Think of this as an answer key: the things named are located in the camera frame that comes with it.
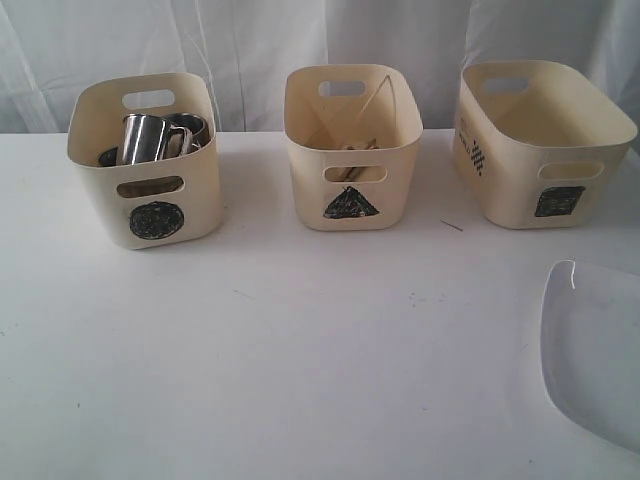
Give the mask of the wooden chopstick horizontal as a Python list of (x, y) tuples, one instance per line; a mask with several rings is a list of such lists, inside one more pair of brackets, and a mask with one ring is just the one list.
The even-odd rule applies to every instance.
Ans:
[(341, 150), (360, 151), (360, 150), (376, 150), (380, 145), (376, 138), (370, 140), (348, 140), (340, 147)]

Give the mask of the wooden chopstick diagonal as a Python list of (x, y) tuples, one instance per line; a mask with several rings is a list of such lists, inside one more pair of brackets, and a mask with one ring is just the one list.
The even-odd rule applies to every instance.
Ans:
[(376, 99), (376, 97), (378, 96), (382, 88), (390, 82), (391, 82), (390, 75), (389, 74), (385, 75), (381, 80), (381, 82), (378, 84), (378, 86), (375, 88), (375, 90), (368, 96), (367, 100), (362, 105), (362, 107), (358, 110), (354, 118), (354, 123), (353, 123), (354, 128), (356, 128), (359, 125), (362, 117), (365, 114), (365, 111), (368, 109), (370, 104)]

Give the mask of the white square plate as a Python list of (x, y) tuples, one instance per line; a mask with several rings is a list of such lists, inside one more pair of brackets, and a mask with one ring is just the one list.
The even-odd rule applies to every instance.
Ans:
[(540, 363), (566, 418), (639, 451), (639, 278), (577, 260), (551, 268), (542, 299)]

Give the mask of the steel table knife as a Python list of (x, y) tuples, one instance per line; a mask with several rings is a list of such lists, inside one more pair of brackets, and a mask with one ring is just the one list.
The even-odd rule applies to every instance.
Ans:
[(367, 167), (357, 166), (357, 167), (349, 167), (344, 170), (344, 172), (340, 175), (340, 182), (354, 182), (356, 181), (365, 171)]

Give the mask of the stainless steel bowl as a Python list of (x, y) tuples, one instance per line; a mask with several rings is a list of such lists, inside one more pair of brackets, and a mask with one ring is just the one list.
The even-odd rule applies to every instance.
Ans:
[(100, 167), (114, 167), (118, 165), (118, 147), (112, 147), (102, 152), (98, 157)]

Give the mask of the cream bin with triangle mark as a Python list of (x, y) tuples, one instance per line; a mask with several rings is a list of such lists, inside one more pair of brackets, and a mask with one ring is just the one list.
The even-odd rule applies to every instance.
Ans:
[(399, 71), (298, 69), (286, 81), (284, 128), (295, 209), (306, 227), (378, 230), (402, 218), (423, 124)]

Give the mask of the cream bin with circle mark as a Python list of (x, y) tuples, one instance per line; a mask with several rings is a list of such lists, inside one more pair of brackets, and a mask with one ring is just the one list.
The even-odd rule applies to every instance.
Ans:
[[(193, 153), (139, 165), (103, 166), (99, 157), (121, 144), (128, 94), (167, 90), (171, 103), (145, 114), (192, 113), (206, 121), (210, 141)], [(67, 155), (111, 240), (144, 249), (202, 237), (223, 216), (213, 109), (205, 81), (190, 73), (111, 79), (78, 97), (68, 131)]]

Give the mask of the cream bin with square mark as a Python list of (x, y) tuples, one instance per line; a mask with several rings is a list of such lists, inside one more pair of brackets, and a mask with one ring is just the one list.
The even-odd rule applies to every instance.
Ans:
[(570, 66), (487, 62), (461, 73), (454, 164), (483, 215), (501, 227), (583, 224), (637, 134)]

